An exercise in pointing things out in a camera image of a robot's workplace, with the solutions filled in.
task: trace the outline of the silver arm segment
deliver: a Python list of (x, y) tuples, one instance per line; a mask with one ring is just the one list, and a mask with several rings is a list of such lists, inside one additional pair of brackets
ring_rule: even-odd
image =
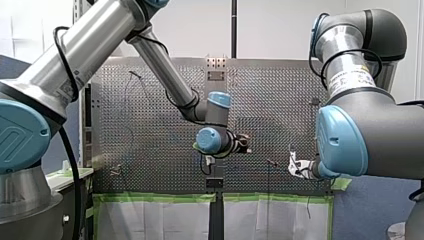
[(152, 27), (148, 26), (139, 34), (131, 37), (128, 43), (133, 45), (167, 93), (172, 97), (175, 105), (181, 106), (183, 116), (190, 121), (204, 121), (206, 115), (206, 104), (193, 94), (193, 90), (182, 78), (180, 72), (175, 68), (166, 49), (160, 44)]

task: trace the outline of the end effector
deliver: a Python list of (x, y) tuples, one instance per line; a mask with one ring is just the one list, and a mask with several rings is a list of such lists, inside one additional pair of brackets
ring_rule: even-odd
[(249, 153), (249, 136), (237, 135), (228, 127), (231, 96), (223, 92), (210, 92), (205, 117), (206, 127), (197, 136), (194, 148), (205, 155), (225, 158), (231, 153)]

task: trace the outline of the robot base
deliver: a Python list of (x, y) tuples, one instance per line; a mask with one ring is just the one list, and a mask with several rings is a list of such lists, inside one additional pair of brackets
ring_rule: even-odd
[(32, 214), (0, 219), (0, 234), (4, 240), (60, 240), (63, 235), (62, 195), (54, 193), (49, 206)]

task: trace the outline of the robotic arm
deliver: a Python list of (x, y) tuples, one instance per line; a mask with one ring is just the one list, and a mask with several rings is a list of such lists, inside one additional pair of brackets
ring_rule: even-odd
[(424, 110), (414, 103), (396, 104), (387, 92), (405, 52), (405, 29), (387, 11), (317, 20), (311, 53), (324, 63), (330, 99), (319, 110), (320, 160), (311, 164), (308, 176), (423, 179)]
[(28, 115), (26, 119), (13, 119), (14, 115), (7, 114), (3, 116), (3, 124), (12, 126), (16, 123), (15, 128), (26, 126), (27, 122), (35, 124), (34, 129), (29, 129), (31, 134), (14, 132), (16, 138), (22, 138), (20, 144), (12, 140), (0, 144), (0, 149), (7, 149), (15, 144), (8, 158), (0, 155), (0, 174), (16, 172), (39, 161), (50, 138), (66, 120), (65, 109), (75, 99), (74, 90), (83, 88), (124, 39), (135, 47), (149, 65), (184, 118), (207, 126), (197, 136), (197, 146), (202, 152), (222, 154), (239, 150), (234, 145), (237, 145), (240, 138), (227, 133), (230, 96), (227, 93), (212, 92), (207, 102), (200, 100), (197, 92), (181, 77), (165, 48), (152, 32), (150, 18), (167, 2), (168, 0), (102, 0), (96, 3), (62, 37), (61, 47), (76, 79), (76, 89), (72, 87), (56, 47), (51, 47), (18, 79), (0, 81), (3, 104)]
[[(50, 193), (40, 159), (66, 121), (66, 107), (123, 40), (139, 52), (183, 117), (204, 125), (196, 138), (199, 151), (213, 156), (246, 152), (247, 137), (227, 130), (230, 96), (211, 92), (202, 101), (153, 34), (149, 21), (167, 3), (100, 0), (61, 37), (59, 48), (48, 49), (18, 79), (0, 81), (0, 231), (4, 236), (61, 239), (61, 196)], [(43, 221), (46, 215), (52, 220)], [(29, 221), (46, 224), (54, 232), (22, 232), (32, 225)]]

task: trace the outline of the white wall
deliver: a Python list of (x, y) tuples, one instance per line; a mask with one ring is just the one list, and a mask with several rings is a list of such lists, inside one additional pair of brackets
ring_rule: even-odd
[(238, 2), (239, 58), (307, 59), (315, 18), (345, 9), (345, 1), (340, 0)]
[(32, 63), (71, 26), (72, 0), (0, 0), (0, 54)]
[[(153, 31), (173, 57), (230, 56), (230, 22), (229, 0), (171, 0), (152, 19)], [(121, 55), (138, 56), (127, 44), (120, 49)]]

